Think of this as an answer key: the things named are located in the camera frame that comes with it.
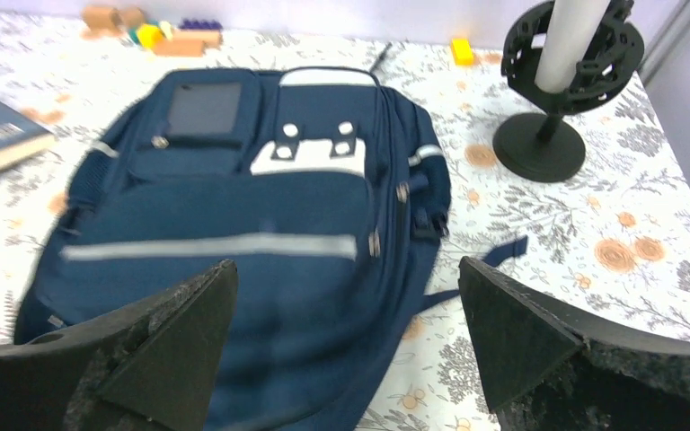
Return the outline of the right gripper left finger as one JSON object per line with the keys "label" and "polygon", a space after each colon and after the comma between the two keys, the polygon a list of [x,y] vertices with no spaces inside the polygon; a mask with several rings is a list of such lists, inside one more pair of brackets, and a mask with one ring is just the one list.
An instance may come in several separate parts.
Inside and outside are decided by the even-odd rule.
{"label": "right gripper left finger", "polygon": [[186,282],[22,345],[0,345],[0,430],[200,430],[238,275]]}

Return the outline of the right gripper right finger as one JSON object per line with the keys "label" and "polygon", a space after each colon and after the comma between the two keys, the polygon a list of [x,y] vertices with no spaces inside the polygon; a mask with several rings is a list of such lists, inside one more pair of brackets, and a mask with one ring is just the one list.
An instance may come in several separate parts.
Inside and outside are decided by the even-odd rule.
{"label": "right gripper right finger", "polygon": [[633,329],[473,258],[459,288],[504,430],[690,430],[690,342]]}

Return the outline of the navy blue student backpack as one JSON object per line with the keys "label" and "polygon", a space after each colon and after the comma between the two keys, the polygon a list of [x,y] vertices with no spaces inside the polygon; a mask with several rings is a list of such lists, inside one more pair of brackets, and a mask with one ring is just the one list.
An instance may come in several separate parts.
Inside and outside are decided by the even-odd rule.
{"label": "navy blue student backpack", "polygon": [[87,154],[24,343],[230,259],[210,430],[352,430],[427,295],[451,183],[428,112],[358,69],[171,72]]}

